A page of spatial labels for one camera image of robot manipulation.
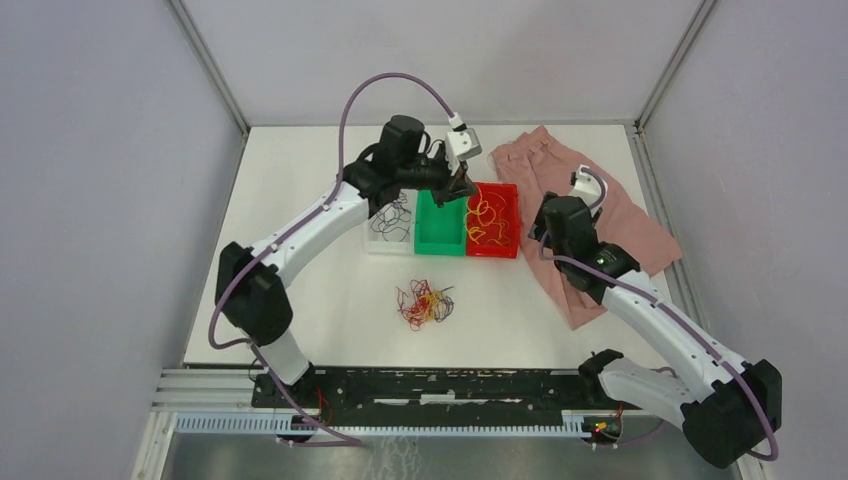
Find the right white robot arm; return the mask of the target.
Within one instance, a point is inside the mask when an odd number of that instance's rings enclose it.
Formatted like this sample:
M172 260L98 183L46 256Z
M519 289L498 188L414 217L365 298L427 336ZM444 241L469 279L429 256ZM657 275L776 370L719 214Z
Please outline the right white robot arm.
M599 210L548 192L529 236L567 282L629 325L668 364L645 368L604 350L584 362L577 392L591 408L619 400L678 428L699 456L727 468L743 456L773 462L782 424L783 378L768 360L752 362L710 336L658 292L622 247L599 240Z

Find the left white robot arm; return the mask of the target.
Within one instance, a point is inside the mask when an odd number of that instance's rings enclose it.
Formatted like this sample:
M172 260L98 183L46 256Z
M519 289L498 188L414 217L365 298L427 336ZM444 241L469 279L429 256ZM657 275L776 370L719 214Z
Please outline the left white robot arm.
M311 362L290 327L287 290L329 245L364 224L404 190L427 192L437 206L471 197L477 187L468 162L482 152L475 130L459 117L427 152L428 133L417 119L394 115L379 140L344 166L333 186L295 220L249 247L232 242L219 255L215 317L241 330L260 362L276 375L276 392L291 406L315 391Z

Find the red plastic bin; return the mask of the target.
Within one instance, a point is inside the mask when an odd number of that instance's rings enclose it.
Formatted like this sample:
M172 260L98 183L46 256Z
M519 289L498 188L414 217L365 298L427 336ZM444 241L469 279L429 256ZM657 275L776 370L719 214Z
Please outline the red plastic bin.
M514 184L476 184L478 193L467 202L466 255L516 259L521 227L518 190Z

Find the green plastic bin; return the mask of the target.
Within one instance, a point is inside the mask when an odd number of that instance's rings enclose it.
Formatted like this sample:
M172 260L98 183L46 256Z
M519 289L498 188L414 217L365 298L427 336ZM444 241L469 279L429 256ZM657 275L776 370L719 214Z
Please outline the green plastic bin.
M420 191L416 200L414 253L464 256L467 242L466 213L466 198L439 207L430 191Z

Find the pink cloth shorts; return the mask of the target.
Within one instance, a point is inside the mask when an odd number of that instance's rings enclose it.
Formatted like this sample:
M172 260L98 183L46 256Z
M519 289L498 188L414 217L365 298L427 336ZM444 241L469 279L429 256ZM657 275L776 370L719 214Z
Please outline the pink cloth shorts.
M497 178L514 184L521 215L520 249L535 279L556 304L569 327L578 329L605 313L590 297L568 284L556 267L539 258L538 243L528 237L547 192L571 192L570 178L582 165L606 182L607 197L597 223L599 239L619 245L641 269L654 276L682 258L673 236L634 203L621 183L583 153L560 143L544 126L523 133L491 153Z

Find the clear plastic bin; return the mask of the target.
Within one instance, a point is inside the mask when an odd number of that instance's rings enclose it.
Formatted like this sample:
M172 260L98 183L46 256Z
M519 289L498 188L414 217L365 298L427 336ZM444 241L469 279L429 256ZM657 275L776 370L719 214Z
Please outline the clear plastic bin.
M399 197L384 206L364 226L368 254L412 255L418 191L401 190Z

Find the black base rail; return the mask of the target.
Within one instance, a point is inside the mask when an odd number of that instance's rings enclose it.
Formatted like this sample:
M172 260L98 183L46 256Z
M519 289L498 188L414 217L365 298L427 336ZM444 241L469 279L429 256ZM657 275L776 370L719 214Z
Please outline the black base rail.
M317 366L288 392L332 427L548 427L633 408L574 370Z

